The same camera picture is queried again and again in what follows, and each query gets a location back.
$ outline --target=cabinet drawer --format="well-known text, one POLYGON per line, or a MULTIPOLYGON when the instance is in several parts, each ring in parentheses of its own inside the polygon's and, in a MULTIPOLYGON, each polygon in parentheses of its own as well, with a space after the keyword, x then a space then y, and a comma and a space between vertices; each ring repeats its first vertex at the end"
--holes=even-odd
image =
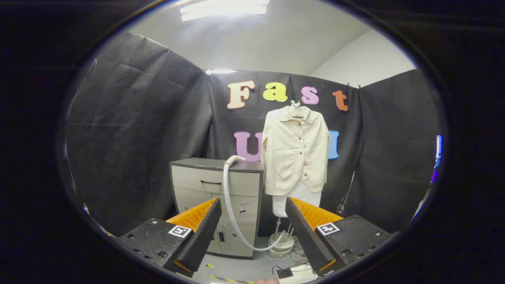
MULTIPOLYGON (((228 181, 230 195, 259 195, 259 173, 229 172, 228 181)), ((222 171, 172 166, 172 182, 174 187, 216 194, 224 193, 222 171)))

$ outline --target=flexible tube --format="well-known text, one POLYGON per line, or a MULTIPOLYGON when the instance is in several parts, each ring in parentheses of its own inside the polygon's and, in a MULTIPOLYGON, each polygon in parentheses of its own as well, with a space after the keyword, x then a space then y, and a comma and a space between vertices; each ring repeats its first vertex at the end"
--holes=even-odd
POLYGON ((237 233, 237 235, 240 237, 242 242, 254 251, 264 252, 264 251, 267 251, 267 250, 273 248, 274 246, 276 246, 279 243, 279 241, 281 240, 282 235, 284 233, 281 233, 279 238, 271 246, 264 248, 264 249, 259 249, 259 248, 255 248, 255 247, 251 246, 247 242, 247 240, 244 238, 244 236, 242 235, 242 232, 240 232, 240 228, 238 227, 237 220, 235 220, 235 215, 233 214, 233 208, 231 207, 231 201, 230 201, 230 191, 228 189, 228 170, 230 169, 230 165, 232 165, 233 162, 235 162, 235 160, 245 161, 245 158, 241 157, 241 156, 233 155, 228 160, 226 160, 226 162, 224 163, 224 168, 223 168, 223 189, 224 189, 224 201, 226 204, 226 210, 228 210, 228 215, 230 216, 231 224, 232 224, 233 228, 235 229, 235 233, 237 233))

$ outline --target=ceiling light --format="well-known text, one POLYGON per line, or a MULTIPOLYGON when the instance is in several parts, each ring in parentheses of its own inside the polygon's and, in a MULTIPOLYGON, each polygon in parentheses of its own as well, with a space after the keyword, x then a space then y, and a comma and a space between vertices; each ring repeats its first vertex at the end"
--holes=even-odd
POLYGON ((237 71, 236 70, 228 70, 228 69, 218 69, 218 70, 209 69, 209 70, 205 71, 205 73, 207 73, 207 75, 211 75, 211 74, 230 74, 230 73, 233 73, 233 72, 237 72, 237 71))
POLYGON ((182 21, 215 15, 263 15, 269 0, 206 0, 181 8, 182 21))

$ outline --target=foam letter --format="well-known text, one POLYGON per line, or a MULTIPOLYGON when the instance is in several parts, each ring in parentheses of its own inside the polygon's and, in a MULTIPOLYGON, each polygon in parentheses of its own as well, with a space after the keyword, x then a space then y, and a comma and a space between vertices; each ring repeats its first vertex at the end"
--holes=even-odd
POLYGON ((338 107, 338 109, 340 109, 341 111, 347 111, 349 109, 349 107, 347 107, 344 104, 344 100, 347 99, 347 96, 344 95, 342 93, 342 91, 340 91, 340 90, 333 92, 333 95, 335 96, 335 98, 337 100, 337 107, 338 107))
POLYGON ((267 101, 278 101, 278 102, 285 102, 287 101, 287 96, 286 96, 286 86, 282 83, 268 83, 265 86, 267 89, 263 92, 263 97, 267 101))
POLYGON ((328 131, 330 133, 330 151, 328 152, 328 159, 336 159, 338 158, 338 153, 337 153, 337 138, 338 138, 338 131, 328 131))
POLYGON ((237 141, 237 155, 244 157, 248 162, 257 162, 261 159, 262 132, 255 134, 255 137, 258 139, 258 153, 256 155, 251 155, 247 151, 247 139, 251 136, 249 132, 235 132, 233 136, 235 136, 237 141))
POLYGON ((254 88, 254 82, 231 83, 228 84, 228 88, 230 88, 230 103, 228 104, 228 108, 239 109, 245 106, 241 97, 244 97, 244 100, 249 100, 249 89, 254 88))
POLYGON ((317 90, 314 87, 301 88, 301 101, 306 105, 317 105, 319 97, 316 95, 317 90))

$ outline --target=white jacket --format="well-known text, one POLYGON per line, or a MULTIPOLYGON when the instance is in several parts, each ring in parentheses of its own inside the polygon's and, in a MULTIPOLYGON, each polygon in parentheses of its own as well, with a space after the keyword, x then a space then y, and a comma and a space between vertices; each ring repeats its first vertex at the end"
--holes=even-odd
POLYGON ((267 113, 263 129, 261 164, 265 170, 265 193, 284 195, 301 180, 314 193, 327 179, 330 135, 323 116, 307 107, 295 119, 289 107, 267 113))

